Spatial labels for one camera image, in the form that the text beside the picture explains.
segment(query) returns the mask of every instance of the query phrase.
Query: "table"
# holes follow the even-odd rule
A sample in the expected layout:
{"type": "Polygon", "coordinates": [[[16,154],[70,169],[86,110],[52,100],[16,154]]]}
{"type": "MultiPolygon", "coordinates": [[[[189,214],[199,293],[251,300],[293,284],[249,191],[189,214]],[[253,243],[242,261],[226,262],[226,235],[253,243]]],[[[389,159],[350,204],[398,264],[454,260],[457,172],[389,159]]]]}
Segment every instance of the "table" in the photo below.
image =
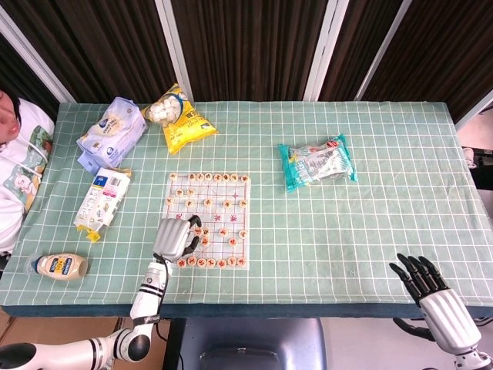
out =
{"type": "Polygon", "coordinates": [[[169,156],[152,125],[125,158],[133,178],[111,227],[91,244],[72,225],[92,176],[75,144],[107,105],[64,103],[54,152],[0,280],[11,315],[127,315],[148,263],[171,172],[249,173],[250,269],[176,269],[162,315],[418,316],[388,267],[396,253],[437,261],[473,315],[493,314],[493,232],[443,103],[197,103],[219,134],[169,156]],[[286,194],[278,143],[344,133],[358,183],[286,194]],[[87,256],[88,275],[23,273],[27,256],[87,256]]]}

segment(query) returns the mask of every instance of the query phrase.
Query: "curtain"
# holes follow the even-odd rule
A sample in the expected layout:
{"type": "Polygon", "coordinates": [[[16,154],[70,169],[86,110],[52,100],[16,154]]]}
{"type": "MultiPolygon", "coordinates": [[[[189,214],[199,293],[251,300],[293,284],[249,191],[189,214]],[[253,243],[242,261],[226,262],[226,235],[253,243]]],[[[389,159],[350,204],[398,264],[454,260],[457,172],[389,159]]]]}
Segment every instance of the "curtain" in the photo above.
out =
{"type": "Polygon", "coordinates": [[[3,35],[0,35],[0,50],[0,86],[9,89],[20,98],[33,102],[56,121],[58,100],[3,35]]]}
{"type": "Polygon", "coordinates": [[[153,0],[0,5],[80,103],[148,103],[176,81],[153,0]]]}
{"type": "Polygon", "coordinates": [[[401,0],[351,0],[325,76],[319,100],[353,100],[401,0]]]}
{"type": "Polygon", "coordinates": [[[193,96],[301,100],[327,0],[173,0],[193,96]]]}
{"type": "Polygon", "coordinates": [[[448,104],[455,122],[493,89],[491,0],[414,0],[365,100],[448,104]]]}

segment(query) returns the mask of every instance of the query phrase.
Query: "white frame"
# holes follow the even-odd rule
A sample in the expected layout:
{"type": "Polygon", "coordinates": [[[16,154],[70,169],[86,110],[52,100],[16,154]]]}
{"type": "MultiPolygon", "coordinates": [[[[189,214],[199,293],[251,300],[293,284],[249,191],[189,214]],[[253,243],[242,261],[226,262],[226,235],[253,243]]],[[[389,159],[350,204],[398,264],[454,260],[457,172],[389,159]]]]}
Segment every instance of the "white frame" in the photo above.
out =
{"type": "Polygon", "coordinates": [[[361,86],[358,89],[356,96],[354,97],[354,100],[360,101],[361,99],[363,99],[363,95],[367,91],[367,88],[370,85],[371,79],[373,79],[373,76],[374,76],[375,72],[377,71],[377,68],[380,65],[380,62],[381,62],[382,58],[384,57],[388,46],[391,44],[391,41],[394,38],[395,32],[399,28],[399,25],[401,25],[402,19],[406,15],[406,12],[409,9],[409,5],[411,5],[411,3],[412,3],[412,0],[403,0],[401,7],[399,8],[399,10],[397,11],[397,14],[395,15],[395,18],[391,24],[391,27],[388,29],[388,32],[385,36],[384,41],[381,43],[380,48],[378,49],[377,54],[375,54],[373,62],[371,63],[370,68],[368,69],[366,76],[364,77],[363,81],[361,82],[361,86]]]}
{"type": "Polygon", "coordinates": [[[483,99],[481,99],[472,109],[465,113],[465,115],[455,124],[455,130],[459,131],[464,128],[468,122],[477,116],[481,111],[486,108],[491,102],[493,102],[493,90],[485,95],[483,99]]]}
{"type": "Polygon", "coordinates": [[[327,3],[305,88],[303,97],[305,101],[316,102],[320,96],[348,4],[349,0],[329,0],[327,3]]]}
{"type": "Polygon", "coordinates": [[[36,52],[29,40],[24,36],[14,20],[0,6],[0,32],[12,45],[32,71],[45,84],[46,88],[60,103],[75,103],[72,94],[64,87],[55,73],[48,67],[42,57],[36,52]]]}
{"type": "Polygon", "coordinates": [[[182,88],[188,100],[193,103],[193,92],[188,70],[186,69],[185,56],[183,55],[182,43],[179,40],[178,28],[176,27],[175,15],[171,0],[154,0],[156,3],[161,27],[163,27],[164,37],[168,45],[171,62],[175,69],[176,79],[182,88]]]}

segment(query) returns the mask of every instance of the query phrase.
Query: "chinese chess board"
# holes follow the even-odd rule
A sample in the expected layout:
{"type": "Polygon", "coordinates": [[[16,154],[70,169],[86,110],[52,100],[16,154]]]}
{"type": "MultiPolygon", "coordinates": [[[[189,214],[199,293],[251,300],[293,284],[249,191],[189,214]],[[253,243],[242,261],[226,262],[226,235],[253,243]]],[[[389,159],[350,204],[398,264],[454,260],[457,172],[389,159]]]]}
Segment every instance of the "chinese chess board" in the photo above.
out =
{"type": "Polygon", "coordinates": [[[195,236],[200,242],[178,266],[248,269],[250,178],[242,173],[171,173],[163,217],[188,220],[194,214],[202,227],[192,227],[187,243],[195,236]]]}

